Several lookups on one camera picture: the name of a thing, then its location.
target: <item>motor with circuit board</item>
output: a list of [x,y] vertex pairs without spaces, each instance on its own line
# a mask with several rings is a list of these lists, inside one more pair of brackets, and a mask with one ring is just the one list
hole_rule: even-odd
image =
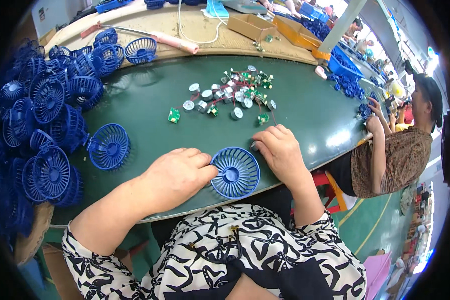
[[230,69],[230,71],[225,71],[222,74],[224,76],[220,78],[220,81],[223,85],[214,83],[210,89],[204,89],[203,92],[201,92],[200,84],[193,83],[190,85],[188,88],[191,93],[190,100],[186,100],[180,107],[171,108],[168,121],[178,124],[181,109],[186,113],[198,111],[202,114],[206,112],[212,117],[218,117],[218,103],[221,102],[225,105],[233,103],[234,108],[230,112],[230,116],[235,121],[242,119],[246,111],[251,109],[255,103],[259,109],[258,125],[270,121],[270,115],[262,111],[262,106],[268,108],[273,121],[277,124],[274,115],[274,110],[277,108],[276,102],[269,100],[267,94],[259,90],[259,88],[272,89],[273,75],[257,71],[254,66],[248,66],[245,71]]

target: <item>green floor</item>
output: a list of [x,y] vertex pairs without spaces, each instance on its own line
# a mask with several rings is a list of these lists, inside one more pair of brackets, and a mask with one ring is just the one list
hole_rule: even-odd
[[[333,219],[339,228],[339,234],[347,247],[364,262],[378,250],[392,251],[392,261],[402,253],[412,213],[400,213],[401,192],[383,195],[372,199],[358,199],[354,208],[347,212],[335,213]],[[63,231],[50,229],[45,241],[59,241]],[[150,224],[136,225],[120,245],[122,249],[130,249],[143,241],[149,240],[146,249],[132,258],[133,274],[141,280],[160,255],[160,249],[153,238]],[[45,282],[45,290],[33,286],[41,299],[59,299],[55,286]]]

